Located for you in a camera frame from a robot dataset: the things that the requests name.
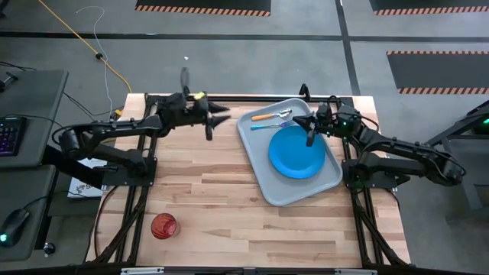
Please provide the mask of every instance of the yellow cable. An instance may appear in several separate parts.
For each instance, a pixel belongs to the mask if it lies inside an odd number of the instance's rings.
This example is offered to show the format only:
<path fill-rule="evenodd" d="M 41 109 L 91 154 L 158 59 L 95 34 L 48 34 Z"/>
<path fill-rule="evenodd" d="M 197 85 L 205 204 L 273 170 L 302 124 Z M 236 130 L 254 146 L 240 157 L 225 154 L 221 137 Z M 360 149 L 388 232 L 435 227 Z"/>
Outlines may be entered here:
<path fill-rule="evenodd" d="M 63 21 L 63 19 L 61 19 L 56 13 L 54 13 L 54 11 L 52 9 L 50 9 L 46 4 L 44 4 L 44 2 L 42 2 L 42 0 L 38 0 L 57 20 L 59 20 L 61 23 L 63 23 L 73 34 L 75 34 L 81 41 L 83 41 L 83 43 L 85 43 L 86 46 L 88 46 L 90 48 L 90 50 L 92 50 L 92 52 L 94 54 L 97 54 L 99 53 L 96 49 L 94 49 L 92 47 L 92 45 L 90 45 L 88 42 L 86 42 L 85 39 L 83 39 L 78 33 L 76 33 L 76 31 L 74 31 L 65 21 Z M 117 73 L 116 70 L 114 70 L 109 64 L 107 61 L 105 61 L 103 58 L 100 59 L 103 63 L 105 63 L 105 65 L 118 77 L 120 78 L 122 81 L 124 81 L 125 85 L 128 87 L 128 90 L 129 90 L 129 93 L 132 93 L 132 89 L 131 89 L 131 85 L 129 85 L 129 82 L 123 77 L 121 76 L 119 73 Z"/>

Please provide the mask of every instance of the red cup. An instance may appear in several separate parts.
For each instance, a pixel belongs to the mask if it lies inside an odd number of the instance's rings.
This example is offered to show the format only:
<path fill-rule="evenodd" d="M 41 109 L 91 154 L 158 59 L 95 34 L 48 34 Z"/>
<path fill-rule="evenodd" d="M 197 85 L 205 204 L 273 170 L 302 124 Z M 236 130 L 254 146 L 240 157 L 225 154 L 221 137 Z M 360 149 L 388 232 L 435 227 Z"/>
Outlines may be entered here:
<path fill-rule="evenodd" d="M 151 233 L 159 240 L 166 240 L 180 233 L 180 224 L 171 214 L 159 214 L 151 222 Z"/>

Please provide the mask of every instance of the orange utensil handle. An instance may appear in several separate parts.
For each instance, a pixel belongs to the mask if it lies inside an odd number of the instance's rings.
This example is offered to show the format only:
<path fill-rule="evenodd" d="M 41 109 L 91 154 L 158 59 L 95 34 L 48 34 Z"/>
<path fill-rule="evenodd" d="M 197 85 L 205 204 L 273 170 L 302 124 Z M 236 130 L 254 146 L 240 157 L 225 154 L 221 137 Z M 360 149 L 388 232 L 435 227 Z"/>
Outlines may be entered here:
<path fill-rule="evenodd" d="M 274 115 L 255 115 L 254 117 L 251 117 L 251 120 L 252 121 L 257 121 L 257 120 L 272 118 L 273 116 Z"/>

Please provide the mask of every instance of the gray desk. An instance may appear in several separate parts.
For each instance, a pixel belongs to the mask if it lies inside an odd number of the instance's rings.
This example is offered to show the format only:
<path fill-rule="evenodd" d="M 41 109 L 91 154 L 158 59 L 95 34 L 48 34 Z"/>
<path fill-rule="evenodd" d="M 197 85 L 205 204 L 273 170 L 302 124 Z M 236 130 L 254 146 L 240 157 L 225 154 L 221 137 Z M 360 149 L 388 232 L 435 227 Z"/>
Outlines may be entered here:
<path fill-rule="evenodd" d="M 55 119 L 64 86 L 66 71 L 15 72 L 19 80 L 0 93 L 0 117 L 4 115 L 37 115 Z M 16 157 L 0 157 L 0 222 L 16 209 L 50 193 L 56 169 L 42 166 L 53 122 L 28 118 L 26 132 Z M 47 200 L 29 207 L 30 216 L 20 241 L 13 247 L 0 247 L 0 261 L 26 260 L 31 256 L 45 216 Z"/>
<path fill-rule="evenodd" d="M 19 80 L 0 93 L 0 117 L 10 114 L 37 115 L 55 119 L 60 106 L 68 72 L 15 72 Z M 0 169 L 36 167 L 49 141 L 53 122 L 28 118 L 28 125 L 16 157 L 0 157 Z"/>
<path fill-rule="evenodd" d="M 14 171 L 0 171 L 0 222 L 16 209 L 21 209 L 29 202 L 46 196 L 51 190 L 55 167 L 45 165 Z M 19 242 L 13 247 L 0 247 L 0 261 L 27 260 L 34 249 L 34 243 L 46 208 L 46 200 L 31 205 L 30 216 L 25 224 Z"/>

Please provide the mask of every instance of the black floor mat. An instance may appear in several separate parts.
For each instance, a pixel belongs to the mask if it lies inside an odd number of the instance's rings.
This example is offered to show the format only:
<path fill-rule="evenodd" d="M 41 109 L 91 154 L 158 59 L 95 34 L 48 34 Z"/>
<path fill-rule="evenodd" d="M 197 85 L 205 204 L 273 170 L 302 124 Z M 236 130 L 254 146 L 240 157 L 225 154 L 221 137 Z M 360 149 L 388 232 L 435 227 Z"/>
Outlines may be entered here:
<path fill-rule="evenodd" d="M 138 0 L 136 11 L 270 16 L 271 0 Z"/>
<path fill-rule="evenodd" d="M 489 0 L 370 0 L 376 15 L 430 15 L 489 11 Z"/>
<path fill-rule="evenodd" d="M 489 94 L 489 52 L 387 52 L 397 91 L 404 95 Z"/>

